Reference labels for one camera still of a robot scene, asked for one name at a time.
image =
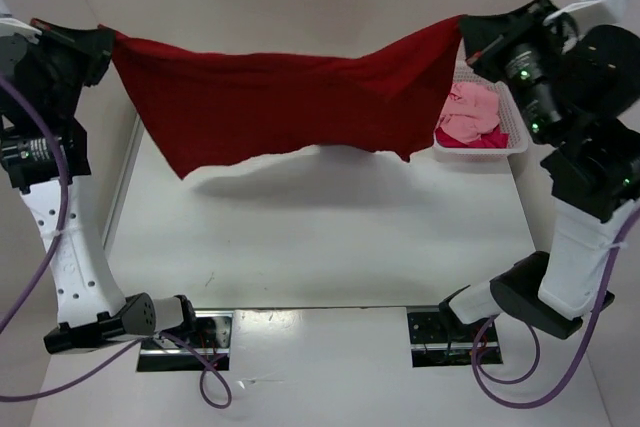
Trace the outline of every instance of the zip tie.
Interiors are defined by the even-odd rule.
[[[624,250],[627,247],[629,247],[629,244],[627,242],[614,242],[613,244],[609,244],[606,249],[607,250],[612,250],[612,249],[620,249],[620,250]]]

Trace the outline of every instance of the red cloth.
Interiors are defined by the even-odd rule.
[[[464,144],[447,135],[438,127],[436,130],[436,139],[441,146],[450,149],[506,149],[509,143],[509,134],[500,132],[500,126],[498,126],[490,133],[482,135],[478,140]]]
[[[118,33],[113,62],[180,178],[313,144],[402,159],[433,144],[451,89],[458,17],[358,59],[193,53]]]

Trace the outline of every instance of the mounting plate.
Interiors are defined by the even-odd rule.
[[[469,325],[462,339],[449,343],[447,332],[440,322],[437,306],[407,307],[407,324],[411,359],[414,367],[451,367],[471,365],[471,347],[484,320]],[[482,364],[501,364],[502,355],[495,326],[485,336],[482,346],[491,349],[482,357]]]
[[[216,362],[216,369],[229,370],[233,311],[195,309],[195,333],[182,339],[196,352],[212,357],[227,354]],[[138,372],[201,371],[204,366],[189,353],[170,340],[155,336],[142,342],[138,357]]]

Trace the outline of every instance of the cable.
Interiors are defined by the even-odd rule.
[[[575,375],[576,371],[578,370],[578,367],[580,366],[580,362],[582,361],[582,358],[587,352],[587,347],[589,346],[589,342],[591,342],[591,338],[593,337],[593,332],[595,331],[596,324],[598,323],[598,318],[600,317],[600,312],[602,311],[602,306],[604,305],[604,299],[607,294],[607,287],[609,285],[609,281],[611,280],[611,273],[613,272],[613,267],[618,258],[618,253],[620,252],[620,244],[625,240],[625,238],[627,237],[627,234],[633,228],[633,226],[638,222],[639,219],[640,219],[640,209],[637,209],[629,216],[629,218],[622,225],[622,228],[618,232],[618,235],[616,235],[616,238],[613,241],[614,247],[611,248],[609,252],[609,257],[607,258],[607,262],[604,267],[604,272],[602,274],[602,281],[600,282],[600,287],[598,289],[598,294],[596,296],[594,308],[591,311],[591,318],[587,323],[587,328],[584,332],[584,336],[580,341],[578,350],[576,351],[576,354],[573,360],[571,361],[571,364],[569,365],[567,371],[562,376],[560,381],[556,384],[556,386],[548,394],[546,394],[545,396],[541,397],[538,400],[534,400],[531,402],[511,402],[498,397],[496,394],[491,392],[491,390],[489,390],[489,388],[485,385],[481,377],[482,370],[479,366],[480,357],[478,356],[478,344],[480,343],[482,336],[489,329],[491,324],[493,324],[493,322],[495,321],[495,316],[491,317],[489,320],[485,322],[485,324],[482,326],[482,328],[476,335],[475,339],[473,340],[471,366],[473,370],[473,376],[475,377],[476,382],[480,386],[480,389],[482,389],[482,391],[490,399],[494,400],[495,402],[497,402],[498,404],[504,407],[509,407],[512,409],[534,409],[551,402],[565,389],[565,387],[569,384],[569,382]],[[539,354],[540,354],[540,345],[537,340],[537,336],[535,335],[535,331],[531,326],[528,326],[528,327],[529,327],[529,330],[531,330],[532,333],[534,334],[534,340],[536,341],[536,362],[534,362],[534,366],[537,367],[537,361],[539,361]],[[489,379],[494,382],[496,380],[499,380],[493,377],[489,377]],[[499,383],[518,383],[518,382],[499,380]]]
[[[133,349],[136,345],[138,345],[143,340],[144,339],[138,339],[138,340],[135,340],[135,341],[131,342],[129,345],[125,346],[123,349],[120,349],[118,352],[113,354],[111,357],[109,357],[107,360],[102,362],[100,365],[98,365],[94,369],[92,369],[89,372],[87,372],[86,374],[78,377],[77,379],[72,380],[71,382],[67,382],[66,384],[61,385],[60,387],[56,387],[55,389],[45,390],[44,392],[38,392],[38,393],[35,393],[35,394],[15,395],[15,396],[14,395],[0,395],[0,402],[28,402],[30,400],[42,399],[43,397],[49,397],[50,395],[59,394],[60,392],[68,390],[71,387],[75,387],[76,385],[84,382],[88,378],[93,377],[98,372],[100,372],[102,369],[104,369],[109,364],[111,364],[114,360],[118,359],[119,357],[122,357],[126,352],[128,352],[131,349]]]
[[[536,355],[535,355],[535,358],[533,360],[533,364],[531,365],[531,368],[527,371],[527,373],[525,373],[521,377],[518,377],[517,379],[504,380],[504,379],[498,379],[497,377],[493,377],[492,375],[489,375],[484,370],[484,367],[482,367],[482,364],[480,362],[482,361],[482,357],[484,357],[484,355],[486,353],[488,353],[488,352],[490,352],[492,350],[495,350],[495,349],[493,349],[493,348],[485,349],[482,352],[478,352],[478,370],[480,371],[480,373],[482,375],[484,375],[491,382],[495,382],[496,384],[502,384],[502,385],[520,384],[520,383],[524,382],[525,380],[529,379],[535,373],[535,371],[538,369],[538,365],[540,365],[540,351],[541,351],[541,349],[540,349],[540,339],[538,338],[538,334],[536,334],[536,331],[533,330],[533,327],[531,327],[528,324],[525,324],[525,325],[527,326],[527,328],[531,332],[531,336],[533,337],[533,342],[535,343],[535,349],[536,349]]]
[[[207,353],[207,344],[204,341],[204,337],[200,333],[198,335],[200,336],[200,340],[202,341],[202,351],[204,352],[205,359],[209,360],[209,354]]]
[[[9,94],[13,100],[15,100],[20,107],[24,109],[27,115],[31,118],[34,124],[40,129],[42,135],[47,141],[47,145],[49,149],[53,153],[53,158],[56,161],[56,166],[59,172],[59,181],[60,181],[60,207],[58,208],[58,221],[56,223],[56,230],[58,232],[62,232],[64,230],[65,223],[67,222],[67,210],[69,208],[69,174],[67,170],[67,163],[64,158],[64,154],[62,153],[62,149],[58,144],[58,141],[53,135],[53,132],[49,129],[44,119],[40,116],[40,114],[36,111],[36,109],[29,103],[27,99],[13,86],[3,75],[0,75],[0,87]],[[47,253],[42,259],[42,262],[36,269],[35,273],[29,280],[29,283],[24,288],[24,290],[18,296],[18,299],[14,302],[14,304],[9,308],[7,313],[4,315],[2,320],[0,320],[0,335],[4,332],[9,325],[9,322],[15,317],[18,310],[25,303],[33,289],[35,289],[36,285],[44,275],[58,250],[58,246],[60,245],[60,241],[62,240],[61,235],[56,235],[47,250]]]
[[[196,351],[196,349],[194,349],[188,343],[184,342],[182,339],[179,339],[175,335],[172,335],[172,334],[170,334],[168,332],[160,332],[160,335],[162,337],[166,338],[166,339],[169,339],[174,344],[179,345],[183,349],[187,349],[191,353],[191,355],[193,355],[196,359],[198,359],[200,361],[200,363],[202,365],[204,365],[204,370],[202,371],[202,374],[200,374],[200,395],[202,396],[203,400],[207,404],[209,404],[211,407],[213,407],[214,409],[226,409],[227,407],[229,407],[231,405],[231,400],[232,400],[231,388],[229,387],[229,384],[227,383],[227,381],[224,380],[224,377],[222,377],[222,375],[220,375],[220,372],[218,372],[213,367],[213,363],[215,363],[218,360],[220,360],[222,357],[225,356],[225,354],[215,355],[213,357],[213,359],[211,359],[210,361],[207,361],[202,355],[200,355]],[[205,378],[205,375],[207,374],[207,372],[211,372],[213,375],[215,375],[216,378],[222,384],[222,387],[224,387],[224,390],[227,393],[227,401],[224,404],[217,404],[217,403],[213,402],[209,398],[207,393],[205,392],[205,389],[204,389],[204,378]]]

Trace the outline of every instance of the white basket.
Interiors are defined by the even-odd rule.
[[[518,112],[518,107],[511,97],[511,92],[502,82],[492,84],[477,76],[465,62],[456,62],[453,74],[454,82],[475,82],[484,85],[500,96],[500,130],[509,134],[506,149],[451,149],[438,144],[435,132],[433,134],[433,149],[435,158],[440,162],[463,161],[481,162],[504,159],[511,154],[520,154],[529,146],[529,133]]]

